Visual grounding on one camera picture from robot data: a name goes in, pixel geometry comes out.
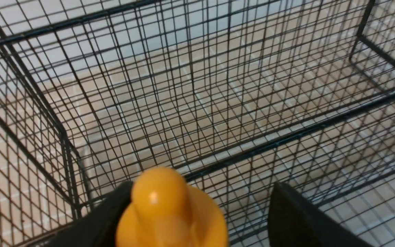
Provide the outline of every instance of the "black plastic piece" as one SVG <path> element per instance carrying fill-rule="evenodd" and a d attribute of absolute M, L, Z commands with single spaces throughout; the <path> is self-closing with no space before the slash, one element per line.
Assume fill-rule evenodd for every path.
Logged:
<path fill-rule="evenodd" d="M 50 246 L 115 246 L 116 226 L 130 204 L 132 184 L 130 181 L 120 184 L 88 215 L 58 233 Z"/>
<path fill-rule="evenodd" d="M 282 183 L 271 194 L 268 236 L 272 247 L 371 247 Z"/>

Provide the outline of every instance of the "yellow plastic object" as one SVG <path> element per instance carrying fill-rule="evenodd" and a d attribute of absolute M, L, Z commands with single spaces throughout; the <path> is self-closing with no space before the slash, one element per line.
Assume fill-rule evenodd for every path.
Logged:
<path fill-rule="evenodd" d="M 224 215 L 175 170 L 157 167 L 138 177 L 116 231 L 116 247 L 225 247 Z"/>

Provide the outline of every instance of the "metal wire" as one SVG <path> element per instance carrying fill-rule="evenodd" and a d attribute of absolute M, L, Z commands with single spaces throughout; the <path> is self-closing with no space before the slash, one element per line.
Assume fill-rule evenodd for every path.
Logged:
<path fill-rule="evenodd" d="M 0 2 L 0 245 L 155 166 L 213 197 L 232 245 L 268 245 L 275 181 L 393 243 L 394 206 L 358 228 L 375 204 L 337 208 L 395 181 L 395 0 Z"/>

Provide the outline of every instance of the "cage wall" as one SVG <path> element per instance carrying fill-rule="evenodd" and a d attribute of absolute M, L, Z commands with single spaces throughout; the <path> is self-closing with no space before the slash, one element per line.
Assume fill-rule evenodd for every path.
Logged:
<path fill-rule="evenodd" d="M 1 2 L 0 241 L 168 166 L 248 245 L 277 178 L 325 204 L 395 169 L 395 101 L 342 117 L 395 95 L 395 67 L 359 41 L 352 52 L 370 2 Z M 365 34 L 395 58 L 395 1 L 379 4 Z"/>

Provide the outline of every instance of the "tiled floor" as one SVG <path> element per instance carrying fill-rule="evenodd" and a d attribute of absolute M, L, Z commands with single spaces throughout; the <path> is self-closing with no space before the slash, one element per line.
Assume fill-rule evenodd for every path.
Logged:
<path fill-rule="evenodd" d="M 56 75 L 53 85 L 41 80 L 42 100 L 55 116 L 45 117 L 43 106 L 17 86 L 0 97 L 0 117 L 26 150 L 0 128 L 0 238 L 16 244 L 72 221 L 66 197 L 74 192 L 81 203 L 88 193 L 100 200 L 155 166 L 188 175 L 377 99 L 379 89 L 348 62 L 365 4 L 324 1 L 320 8 L 309 1 L 230 32 Z M 355 61 L 381 86 L 395 86 L 395 72 L 374 54 L 359 52 Z M 62 130 L 70 144 L 59 141 Z M 321 203 L 393 168 L 395 105 L 389 105 L 191 185 L 214 198 L 236 239 L 265 226 L 275 181 Z M 371 244 L 395 246 L 395 175 L 321 209 Z M 235 246 L 267 246 L 266 238 L 259 233 Z"/>

